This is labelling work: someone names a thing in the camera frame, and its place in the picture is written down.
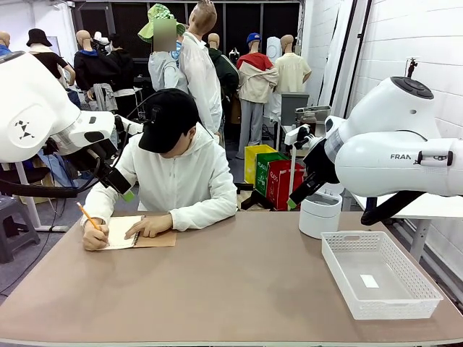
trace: orange pencil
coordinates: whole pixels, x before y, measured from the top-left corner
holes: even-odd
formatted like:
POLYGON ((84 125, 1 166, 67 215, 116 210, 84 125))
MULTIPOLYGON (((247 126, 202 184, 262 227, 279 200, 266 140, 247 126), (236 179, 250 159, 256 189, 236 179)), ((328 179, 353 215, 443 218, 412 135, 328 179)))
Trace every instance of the orange pencil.
POLYGON ((90 223, 92 223, 93 227, 96 229, 96 230, 99 230, 101 231, 100 227, 96 225, 96 223, 93 221, 93 219, 90 217, 90 215, 87 213, 86 210, 84 210, 84 207, 80 204, 80 202, 77 203, 77 206, 79 206, 79 209, 82 211, 82 213, 85 215, 85 217, 88 218, 88 220, 90 221, 90 223))

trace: brown tabletop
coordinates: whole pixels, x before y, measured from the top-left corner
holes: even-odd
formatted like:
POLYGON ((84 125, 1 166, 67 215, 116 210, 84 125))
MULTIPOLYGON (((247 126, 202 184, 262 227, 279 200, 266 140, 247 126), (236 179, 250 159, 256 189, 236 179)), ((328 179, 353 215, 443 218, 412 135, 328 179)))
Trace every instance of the brown tabletop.
MULTIPOLYGON (((0 340, 41 345, 417 345, 463 341, 445 298, 428 320, 356 321, 299 213, 242 212, 175 247, 86 252, 74 226, 0 307, 0 340)), ((382 224, 369 227, 386 231, 382 224)), ((367 230, 343 213, 340 230, 367 230)))

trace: notebook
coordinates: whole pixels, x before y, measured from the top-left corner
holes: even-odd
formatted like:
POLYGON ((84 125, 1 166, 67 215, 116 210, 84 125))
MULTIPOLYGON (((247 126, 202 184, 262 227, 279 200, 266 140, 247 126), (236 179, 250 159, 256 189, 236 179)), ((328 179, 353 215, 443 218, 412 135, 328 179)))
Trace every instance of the notebook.
POLYGON ((175 246, 177 233, 166 231, 156 237, 143 237, 136 233, 130 239, 125 240, 125 233, 142 219, 141 215, 131 215, 128 217, 111 217, 108 223, 109 245, 101 250, 124 249, 124 248, 143 248, 143 247, 168 247, 175 246))

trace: white plastic basket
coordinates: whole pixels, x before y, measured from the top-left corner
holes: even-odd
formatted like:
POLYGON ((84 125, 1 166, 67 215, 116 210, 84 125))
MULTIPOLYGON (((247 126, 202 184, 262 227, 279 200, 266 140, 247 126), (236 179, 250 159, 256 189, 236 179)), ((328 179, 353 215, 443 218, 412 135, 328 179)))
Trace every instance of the white plastic basket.
POLYGON ((354 319, 429 318, 443 299, 386 233, 321 236, 323 257, 354 319))

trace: notebook page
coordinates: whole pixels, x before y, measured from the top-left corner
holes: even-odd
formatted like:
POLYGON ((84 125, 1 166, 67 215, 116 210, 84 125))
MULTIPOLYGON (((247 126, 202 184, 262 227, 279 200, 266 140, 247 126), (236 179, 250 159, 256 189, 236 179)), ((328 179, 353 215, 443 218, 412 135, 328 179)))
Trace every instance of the notebook page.
POLYGON ((111 217, 109 220, 109 245, 102 250, 107 249, 123 249, 131 248, 133 240, 136 236, 133 235, 130 239, 124 240, 125 233, 136 223, 142 219, 141 215, 131 215, 128 217, 111 217))

